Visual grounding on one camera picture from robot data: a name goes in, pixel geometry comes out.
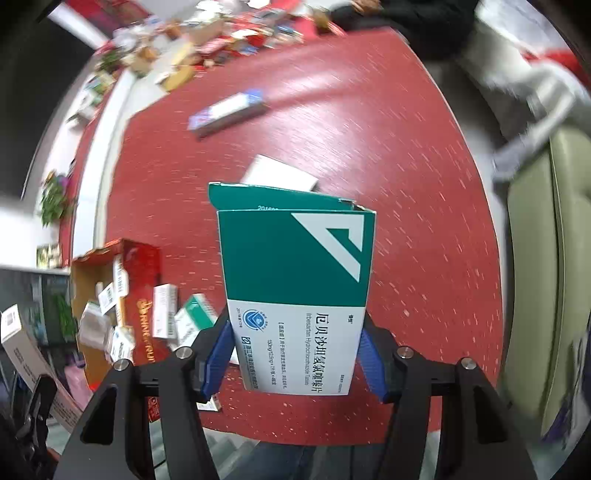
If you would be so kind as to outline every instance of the irbesartan hydrochlorothiazide tablets box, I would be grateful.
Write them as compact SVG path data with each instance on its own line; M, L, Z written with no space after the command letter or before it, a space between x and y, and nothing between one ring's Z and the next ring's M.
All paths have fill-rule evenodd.
M245 388L349 392L375 212L319 193L210 183Z

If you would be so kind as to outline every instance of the black jacket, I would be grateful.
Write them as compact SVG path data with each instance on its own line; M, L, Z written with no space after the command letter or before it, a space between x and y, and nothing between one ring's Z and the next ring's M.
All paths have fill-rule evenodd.
M358 14L351 5L332 12L344 30L390 26L403 34L424 59L457 53L474 24L478 0L382 0L382 10Z

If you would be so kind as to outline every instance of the beige couch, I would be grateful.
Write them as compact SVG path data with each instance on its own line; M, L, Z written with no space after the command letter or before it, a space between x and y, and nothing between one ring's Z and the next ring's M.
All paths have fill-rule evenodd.
M543 436L573 385L591 310L591 140L562 127L508 195L515 304L502 384Z

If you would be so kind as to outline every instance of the red package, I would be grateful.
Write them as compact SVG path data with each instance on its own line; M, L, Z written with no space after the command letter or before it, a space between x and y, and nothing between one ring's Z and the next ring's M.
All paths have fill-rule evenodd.
M204 59L210 59L221 49L225 48L229 43L230 40L227 38L214 38L213 40L201 45L197 49L197 53L199 53Z
M152 337L152 301L154 287L160 284L160 250L151 245L127 239L118 239L103 248L91 250L72 261L72 283L75 297L72 313L78 319L88 301L96 301L96 284L104 287L111 282L121 282L126 295L118 299L120 326L132 327L135 348L134 365L144 365L163 360L170 351L166 342ZM79 343L79 350L86 360L85 376L95 390L104 379L111 365L102 350ZM160 418L157 398L148 399L150 421Z

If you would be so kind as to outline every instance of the red table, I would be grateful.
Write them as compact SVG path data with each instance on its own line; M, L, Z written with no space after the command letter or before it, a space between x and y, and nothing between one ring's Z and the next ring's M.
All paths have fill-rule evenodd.
M262 88L269 111L198 141L187 119ZM181 300L225 302L210 181L237 182L257 154L319 178L318 190L377 211L368 309L434 360L474 358L495 383L502 347L498 252L476 166L438 88L392 30L327 38L240 59L138 113L108 204L108 240L161 248ZM246 392L229 367L205 427L308 445L380 442L391 407L357 367L347 397ZM439 428L435 405L430 428Z

